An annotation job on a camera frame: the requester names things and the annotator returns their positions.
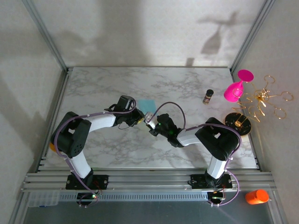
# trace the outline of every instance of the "marble tabletop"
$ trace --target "marble tabletop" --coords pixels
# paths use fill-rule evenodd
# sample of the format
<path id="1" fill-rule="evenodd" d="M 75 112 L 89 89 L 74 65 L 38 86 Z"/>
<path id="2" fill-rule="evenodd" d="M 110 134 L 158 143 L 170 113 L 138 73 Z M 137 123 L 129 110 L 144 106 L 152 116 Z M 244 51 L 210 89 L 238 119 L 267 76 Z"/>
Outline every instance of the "marble tabletop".
<path id="1" fill-rule="evenodd" d="M 205 123 L 209 117 L 223 121 L 233 112 L 234 103 L 223 93 L 232 83 L 226 68 L 95 68 L 75 67 L 70 76 L 57 124 L 73 111 L 79 115 L 103 111 L 117 103 L 121 95 L 154 100 L 158 108 L 166 101 L 178 103 L 186 114 L 186 128 Z M 214 95 L 202 103 L 207 89 Z M 181 111 L 174 105 L 162 107 L 178 127 L 183 126 Z M 206 168 L 211 155 L 202 144 L 174 148 L 163 136 L 152 136 L 140 123 L 126 130 L 103 128 L 89 134 L 84 154 L 93 168 Z M 248 137 L 235 153 L 230 168 L 256 168 Z M 65 161 L 48 150 L 48 167 L 66 167 Z"/>

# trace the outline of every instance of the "black round base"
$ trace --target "black round base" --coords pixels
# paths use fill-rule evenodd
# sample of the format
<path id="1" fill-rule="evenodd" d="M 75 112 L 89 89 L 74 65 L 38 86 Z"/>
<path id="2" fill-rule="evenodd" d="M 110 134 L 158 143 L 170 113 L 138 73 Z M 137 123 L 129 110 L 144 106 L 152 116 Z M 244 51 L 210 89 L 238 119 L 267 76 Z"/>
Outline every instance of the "black round base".
<path id="1" fill-rule="evenodd" d="M 235 122 L 242 123 L 241 126 L 236 126 Z M 251 122 L 240 113 L 230 113 L 225 117 L 225 125 L 235 129 L 241 136 L 249 134 L 251 131 Z"/>

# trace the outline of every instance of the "orange object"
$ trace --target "orange object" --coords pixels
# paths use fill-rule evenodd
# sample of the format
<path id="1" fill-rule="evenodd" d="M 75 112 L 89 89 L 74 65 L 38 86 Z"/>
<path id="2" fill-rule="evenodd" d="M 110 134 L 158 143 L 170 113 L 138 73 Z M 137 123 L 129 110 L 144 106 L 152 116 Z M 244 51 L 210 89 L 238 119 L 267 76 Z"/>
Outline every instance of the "orange object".
<path id="1" fill-rule="evenodd" d="M 269 195 L 265 190 L 255 190 L 246 194 L 245 199 L 249 204 L 261 204 L 269 200 Z"/>
<path id="2" fill-rule="evenodd" d="M 50 142 L 50 149 L 53 151 L 53 152 L 56 152 L 56 149 L 55 149 L 55 146 Z"/>

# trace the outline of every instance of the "pink cup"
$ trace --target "pink cup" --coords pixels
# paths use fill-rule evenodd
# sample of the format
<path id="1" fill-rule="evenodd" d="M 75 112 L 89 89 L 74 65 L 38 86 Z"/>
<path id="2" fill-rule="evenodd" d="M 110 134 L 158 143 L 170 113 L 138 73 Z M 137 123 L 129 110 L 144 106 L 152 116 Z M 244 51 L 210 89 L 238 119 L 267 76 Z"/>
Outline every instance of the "pink cup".
<path id="1" fill-rule="evenodd" d="M 229 102 L 237 102 L 243 94 L 243 82 L 251 82 L 254 79 L 253 74 L 248 70 L 240 70 L 238 77 L 240 82 L 232 83 L 224 92 L 224 98 Z"/>

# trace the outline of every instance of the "white wall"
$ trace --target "white wall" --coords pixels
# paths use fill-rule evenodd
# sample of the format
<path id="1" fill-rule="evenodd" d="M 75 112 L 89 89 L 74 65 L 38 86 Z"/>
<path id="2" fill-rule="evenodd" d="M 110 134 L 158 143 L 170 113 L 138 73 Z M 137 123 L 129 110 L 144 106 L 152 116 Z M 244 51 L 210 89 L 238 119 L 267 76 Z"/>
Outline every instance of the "white wall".
<path id="1" fill-rule="evenodd" d="M 20 0 L 0 7 L 0 224 L 40 152 L 61 70 Z"/>
<path id="2" fill-rule="evenodd" d="M 255 75 L 254 83 L 263 87 L 267 74 L 277 83 L 269 89 L 274 93 L 289 91 L 294 100 L 276 99 L 287 112 L 287 118 L 278 120 L 273 108 L 267 107 L 266 117 L 255 124 L 254 143 L 261 143 L 257 157 L 266 170 L 274 175 L 285 212 L 291 224 L 299 223 L 299 1 L 277 0 L 257 34 L 249 52 L 238 69 L 249 69 Z"/>
<path id="3" fill-rule="evenodd" d="M 264 0 L 33 0 L 67 66 L 230 66 Z"/>

